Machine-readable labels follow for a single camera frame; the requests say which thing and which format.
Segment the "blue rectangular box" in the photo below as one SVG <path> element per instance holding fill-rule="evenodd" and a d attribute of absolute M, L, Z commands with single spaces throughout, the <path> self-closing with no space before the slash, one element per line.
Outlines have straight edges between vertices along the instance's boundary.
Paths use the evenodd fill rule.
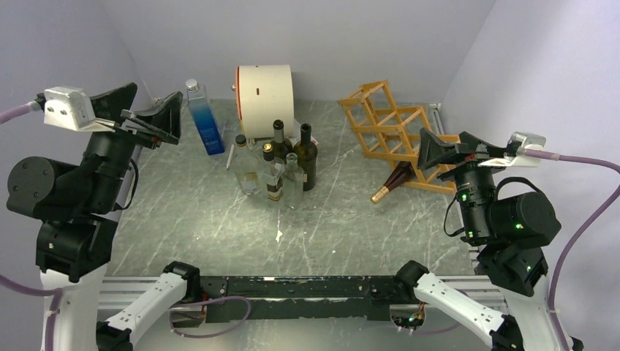
<path fill-rule="evenodd" d="M 188 109 L 207 154 L 210 156 L 223 154 L 225 152 L 225 144 L 219 133 L 218 124 L 207 98 L 205 86 L 198 83 L 195 79 L 188 79 L 185 82 L 185 86 Z"/>

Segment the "large clear glass bottle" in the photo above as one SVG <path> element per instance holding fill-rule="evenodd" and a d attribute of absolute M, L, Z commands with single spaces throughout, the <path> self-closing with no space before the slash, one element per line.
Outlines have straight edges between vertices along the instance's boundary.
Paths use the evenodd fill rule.
<path fill-rule="evenodd" d="M 260 179 L 258 175 L 259 159 L 255 151 L 248 145 L 245 135 L 235 137 L 235 153 L 231 163 L 240 190 L 245 195 L 258 195 Z"/>

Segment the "dark green labelled wine bottle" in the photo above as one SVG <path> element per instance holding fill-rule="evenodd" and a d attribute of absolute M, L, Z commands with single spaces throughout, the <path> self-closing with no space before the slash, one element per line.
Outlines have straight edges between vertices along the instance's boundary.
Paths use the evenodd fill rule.
<path fill-rule="evenodd" d="M 277 119 L 273 122 L 273 138 L 271 140 L 274 156 L 287 162 L 287 155 L 293 152 L 293 146 L 284 133 L 284 122 Z"/>

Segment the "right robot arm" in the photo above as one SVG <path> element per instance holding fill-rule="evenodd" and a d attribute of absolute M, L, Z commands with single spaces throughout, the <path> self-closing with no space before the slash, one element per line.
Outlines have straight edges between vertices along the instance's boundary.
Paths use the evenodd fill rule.
<path fill-rule="evenodd" d="M 582 350 L 583 342 L 563 329 L 549 300 L 548 264 L 543 247 L 559 233 L 554 208 L 538 187 L 500 198 L 500 189 L 513 182 L 494 181 L 507 167 L 536 167 L 533 157 L 545 138 L 514 132 L 504 147 L 493 146 L 468 132 L 457 143 L 420 130 L 417 165 L 428 169 L 450 165 L 443 179 L 456 185 L 463 227 L 456 235 L 480 247 L 477 271 L 487 276 L 507 304 L 502 313 L 478 303 L 448 286 L 415 261 L 394 276 L 396 297 L 428 303 L 477 335 L 492 350 Z"/>

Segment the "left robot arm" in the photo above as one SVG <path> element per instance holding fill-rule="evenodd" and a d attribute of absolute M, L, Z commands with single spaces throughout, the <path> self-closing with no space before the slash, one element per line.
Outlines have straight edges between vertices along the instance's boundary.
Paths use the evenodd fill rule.
<path fill-rule="evenodd" d="M 35 255 L 42 289 L 7 277 L 1 285 L 44 299 L 43 350 L 132 350 L 171 307 L 205 300 L 199 269 L 174 262 L 128 307 L 105 321 L 97 318 L 118 227 L 107 215 L 123 209 L 117 199 L 127 171 L 136 166 L 134 150 L 176 145 L 181 137 L 180 91 L 142 111 L 132 110 L 136 93 L 135 83 L 94 97 L 58 86 L 15 110 L 20 116 L 39 109 L 48 125 L 90 134 L 80 164 L 30 156 L 7 181 L 8 210 L 42 223 Z"/>

